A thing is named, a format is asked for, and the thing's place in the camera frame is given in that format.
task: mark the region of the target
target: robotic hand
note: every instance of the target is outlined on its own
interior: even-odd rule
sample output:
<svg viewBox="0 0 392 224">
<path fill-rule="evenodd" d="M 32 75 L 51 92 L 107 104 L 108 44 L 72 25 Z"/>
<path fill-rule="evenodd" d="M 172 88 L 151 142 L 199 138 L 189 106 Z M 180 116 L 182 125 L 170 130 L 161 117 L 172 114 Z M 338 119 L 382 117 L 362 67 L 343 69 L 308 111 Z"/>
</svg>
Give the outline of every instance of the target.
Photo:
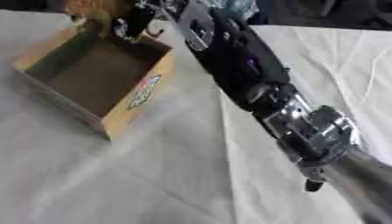
<svg viewBox="0 0 392 224">
<path fill-rule="evenodd" d="M 312 109 L 290 83 L 290 70 L 233 12 L 199 0 L 141 1 L 114 29 L 132 39 L 156 13 L 181 31 L 226 95 L 276 139 L 307 177 L 306 191 L 328 182 L 366 223 L 392 223 L 392 168 L 360 149 L 348 117 L 328 106 Z"/>
</svg>

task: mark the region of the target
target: white cloth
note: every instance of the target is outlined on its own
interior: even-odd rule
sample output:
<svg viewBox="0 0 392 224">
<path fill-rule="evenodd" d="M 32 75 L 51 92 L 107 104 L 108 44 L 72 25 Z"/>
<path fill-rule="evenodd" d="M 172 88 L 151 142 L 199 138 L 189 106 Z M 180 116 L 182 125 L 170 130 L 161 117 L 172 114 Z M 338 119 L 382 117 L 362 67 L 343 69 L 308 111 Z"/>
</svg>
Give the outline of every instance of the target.
<svg viewBox="0 0 392 224">
<path fill-rule="evenodd" d="M 304 191 L 296 167 L 170 26 L 161 39 L 176 51 L 174 74 L 113 143 L 42 101 L 11 64 L 68 24 L 0 11 L 1 223 L 361 223 L 329 185 Z M 369 151 L 392 164 L 390 32 L 255 29 L 312 104 L 354 118 Z"/>
</svg>

